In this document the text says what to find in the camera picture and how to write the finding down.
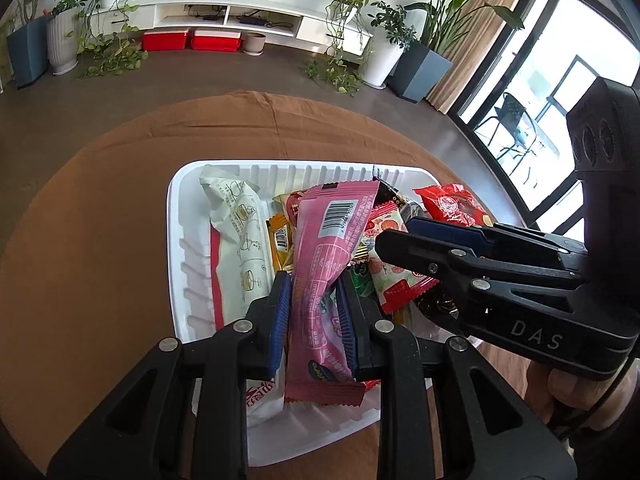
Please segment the person's right hand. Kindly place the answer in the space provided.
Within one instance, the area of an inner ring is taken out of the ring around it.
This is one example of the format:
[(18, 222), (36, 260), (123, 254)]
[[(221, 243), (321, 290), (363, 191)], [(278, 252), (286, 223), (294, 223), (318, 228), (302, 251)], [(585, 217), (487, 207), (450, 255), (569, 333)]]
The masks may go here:
[[(526, 378), (525, 402), (543, 422), (550, 420), (555, 401), (575, 410), (588, 411), (613, 382), (612, 379), (594, 382), (535, 362), (529, 363)], [(612, 426), (634, 397), (637, 382), (638, 362), (634, 362), (605, 404), (586, 422), (586, 426), (594, 430)]]

